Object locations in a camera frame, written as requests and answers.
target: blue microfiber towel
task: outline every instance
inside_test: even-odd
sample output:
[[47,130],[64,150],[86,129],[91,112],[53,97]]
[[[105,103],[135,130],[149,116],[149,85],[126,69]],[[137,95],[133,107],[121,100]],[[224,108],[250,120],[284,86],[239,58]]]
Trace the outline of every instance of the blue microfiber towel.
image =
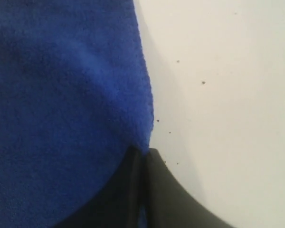
[[76,211],[152,126],[132,0],[0,0],[0,228]]

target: white surface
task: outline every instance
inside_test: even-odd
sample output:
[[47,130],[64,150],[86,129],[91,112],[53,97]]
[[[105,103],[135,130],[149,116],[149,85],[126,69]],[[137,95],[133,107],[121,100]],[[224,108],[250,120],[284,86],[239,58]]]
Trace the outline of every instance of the white surface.
[[151,147],[231,225],[285,228],[285,0],[135,7],[160,120]]

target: black plastic object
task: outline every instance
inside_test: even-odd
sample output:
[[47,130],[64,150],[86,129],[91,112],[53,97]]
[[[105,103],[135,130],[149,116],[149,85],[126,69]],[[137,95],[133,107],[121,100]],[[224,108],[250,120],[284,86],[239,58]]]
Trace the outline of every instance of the black plastic object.
[[127,150],[117,171],[104,188],[55,228],[136,228],[141,153]]
[[143,177],[148,228],[232,228],[187,193],[157,150],[146,156]]

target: blue cloth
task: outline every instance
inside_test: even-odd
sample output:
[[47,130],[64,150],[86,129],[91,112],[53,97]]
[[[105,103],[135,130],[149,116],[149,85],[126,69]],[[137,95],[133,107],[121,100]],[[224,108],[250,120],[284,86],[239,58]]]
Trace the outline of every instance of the blue cloth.
[[132,0],[0,0],[0,228],[76,211],[152,126]]

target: black surface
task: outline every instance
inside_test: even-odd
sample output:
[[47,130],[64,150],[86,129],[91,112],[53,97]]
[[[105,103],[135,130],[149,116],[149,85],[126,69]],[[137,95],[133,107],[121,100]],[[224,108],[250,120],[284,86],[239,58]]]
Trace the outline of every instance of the black surface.
[[104,188],[82,208],[54,227],[136,228],[140,168],[141,153],[131,147]]
[[145,158],[144,184],[149,228],[232,228],[186,192],[157,150]]

